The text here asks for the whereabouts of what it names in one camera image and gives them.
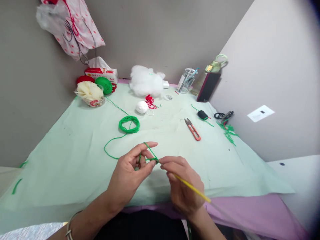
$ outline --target scissors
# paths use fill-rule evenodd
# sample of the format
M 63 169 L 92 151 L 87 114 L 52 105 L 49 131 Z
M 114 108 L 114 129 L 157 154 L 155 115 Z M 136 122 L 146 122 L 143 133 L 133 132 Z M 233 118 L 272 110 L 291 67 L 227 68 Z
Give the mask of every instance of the scissors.
M 197 141 L 200 141 L 200 140 L 201 140 L 201 137 L 200 137 L 199 133 L 197 132 L 197 130 L 194 128 L 194 126 L 193 126 L 192 122 L 189 120 L 189 118 L 187 118 L 187 120 L 184 119 L 184 121 L 186 122 L 186 125 L 188 126 L 188 128 L 189 128 L 190 131 L 192 132 L 192 135 L 194 136 L 194 138 L 195 138 Z

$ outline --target green yarn ball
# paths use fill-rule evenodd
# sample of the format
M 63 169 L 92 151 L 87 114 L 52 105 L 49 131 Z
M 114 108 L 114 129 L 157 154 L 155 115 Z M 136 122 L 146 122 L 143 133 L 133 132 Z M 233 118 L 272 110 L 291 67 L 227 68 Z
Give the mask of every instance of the green yarn ball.
M 104 95 L 108 95 L 112 92 L 112 84 L 107 78 L 98 77 L 94 83 L 103 87 Z

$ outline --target left hand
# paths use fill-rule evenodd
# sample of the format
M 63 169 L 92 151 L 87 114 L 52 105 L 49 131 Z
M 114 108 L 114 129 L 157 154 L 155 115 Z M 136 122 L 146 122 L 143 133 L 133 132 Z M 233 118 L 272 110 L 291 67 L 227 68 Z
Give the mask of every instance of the left hand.
M 157 142 L 147 142 L 147 144 L 150 148 L 158 145 Z M 146 158 L 153 158 L 147 148 L 144 143 L 140 143 L 118 160 L 108 189 L 104 192 L 105 206 L 114 215 L 118 214 L 130 202 L 142 181 L 150 175 L 156 165 L 154 160 L 146 163 Z

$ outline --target pink cloth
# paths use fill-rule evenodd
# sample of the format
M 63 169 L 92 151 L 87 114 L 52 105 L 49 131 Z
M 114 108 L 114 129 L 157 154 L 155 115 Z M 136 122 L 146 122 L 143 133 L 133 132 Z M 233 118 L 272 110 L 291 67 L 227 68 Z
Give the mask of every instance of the pink cloth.
M 248 230 L 278 240 L 309 239 L 306 230 L 275 193 L 258 197 L 213 198 L 212 202 L 225 213 L 205 203 L 215 223 L 244 231 Z M 132 213 L 142 209 L 158 211 L 173 219 L 183 219 L 172 203 L 128 207 L 123 212 Z
M 42 0 L 44 4 L 48 3 L 48 0 Z M 54 35 L 56 40 L 61 45 L 62 49 L 66 54 L 72 56 L 76 61 L 78 61 L 79 54 L 86 54 L 89 49 L 94 49 L 95 47 L 105 46 L 105 43 L 98 32 L 93 19 L 90 16 L 88 7 L 84 0 L 65 0 L 67 6 L 69 7 L 68 16 L 66 20 L 70 23 L 71 28 L 73 27 L 73 22 L 71 17 L 74 19 L 73 31 L 75 38 L 72 36 L 71 32 L 64 28 L 61 34 Z M 59 1 L 58 4 L 65 4 L 63 0 Z

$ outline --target red yarn ball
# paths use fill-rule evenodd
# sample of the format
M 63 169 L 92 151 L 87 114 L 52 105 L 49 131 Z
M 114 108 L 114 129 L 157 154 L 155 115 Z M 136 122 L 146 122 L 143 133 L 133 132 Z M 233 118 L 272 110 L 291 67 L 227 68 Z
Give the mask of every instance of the red yarn ball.
M 92 77 L 89 77 L 87 75 L 84 75 L 84 76 L 81 76 L 77 79 L 77 84 L 80 83 L 80 82 L 85 82 L 85 81 L 88 81 L 88 82 L 93 82 L 94 83 L 94 79 Z

